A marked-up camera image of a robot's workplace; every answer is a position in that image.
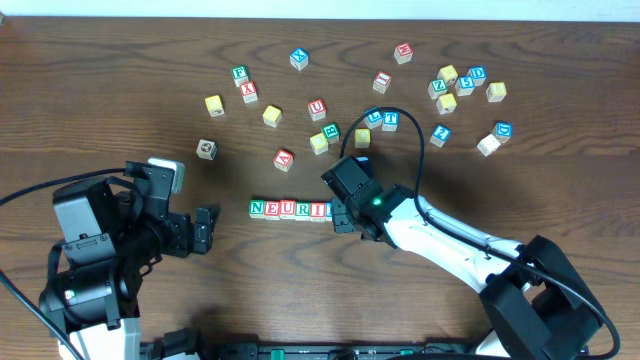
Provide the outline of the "blue P block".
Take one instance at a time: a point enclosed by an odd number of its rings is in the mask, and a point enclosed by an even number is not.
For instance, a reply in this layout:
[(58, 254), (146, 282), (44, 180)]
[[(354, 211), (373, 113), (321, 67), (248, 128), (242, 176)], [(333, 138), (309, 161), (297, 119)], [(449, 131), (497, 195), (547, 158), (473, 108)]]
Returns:
[(333, 210), (331, 202), (325, 203), (325, 221), (332, 222), (333, 221)]

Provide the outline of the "green N block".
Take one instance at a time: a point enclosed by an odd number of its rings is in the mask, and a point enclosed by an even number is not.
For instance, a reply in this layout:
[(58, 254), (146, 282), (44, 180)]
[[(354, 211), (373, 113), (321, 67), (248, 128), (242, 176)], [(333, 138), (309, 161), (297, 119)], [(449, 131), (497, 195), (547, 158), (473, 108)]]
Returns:
[(251, 218), (264, 218), (265, 217), (265, 204), (264, 200), (253, 199), (249, 202), (248, 214)]

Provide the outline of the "green R block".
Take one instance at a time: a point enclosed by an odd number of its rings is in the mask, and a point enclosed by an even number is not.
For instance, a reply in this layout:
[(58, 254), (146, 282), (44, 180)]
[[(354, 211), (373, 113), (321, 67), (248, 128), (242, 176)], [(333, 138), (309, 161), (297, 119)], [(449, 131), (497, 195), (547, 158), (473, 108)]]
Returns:
[(296, 203), (294, 219), (296, 221), (309, 221), (310, 220), (310, 203), (309, 202), (297, 202)]

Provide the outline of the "red E block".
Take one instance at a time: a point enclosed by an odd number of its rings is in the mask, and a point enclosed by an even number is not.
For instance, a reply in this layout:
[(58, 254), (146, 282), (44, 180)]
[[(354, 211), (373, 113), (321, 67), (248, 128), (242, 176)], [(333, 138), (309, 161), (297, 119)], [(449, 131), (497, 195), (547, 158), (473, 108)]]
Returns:
[(280, 203), (278, 201), (266, 201), (264, 208), (264, 217), (267, 220), (279, 220)]

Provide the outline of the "blue 2 block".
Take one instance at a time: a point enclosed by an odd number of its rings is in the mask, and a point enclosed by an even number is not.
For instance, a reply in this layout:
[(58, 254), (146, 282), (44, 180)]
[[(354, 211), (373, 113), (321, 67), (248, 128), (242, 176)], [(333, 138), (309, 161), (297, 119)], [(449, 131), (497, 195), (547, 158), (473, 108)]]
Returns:
[(452, 131), (448, 127), (438, 124), (432, 132), (430, 143), (442, 148), (449, 139), (451, 133)]

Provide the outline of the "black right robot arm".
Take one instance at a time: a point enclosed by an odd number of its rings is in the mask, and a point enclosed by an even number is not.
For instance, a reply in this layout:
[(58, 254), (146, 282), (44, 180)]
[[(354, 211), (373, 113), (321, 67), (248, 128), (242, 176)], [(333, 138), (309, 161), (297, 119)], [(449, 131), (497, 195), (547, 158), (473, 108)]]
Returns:
[(401, 185), (383, 188), (368, 158), (344, 157), (322, 176), (334, 229), (419, 255), (472, 288), (492, 329), (475, 346), (439, 346), (470, 359), (587, 359), (604, 309), (560, 248), (495, 237), (435, 209)]

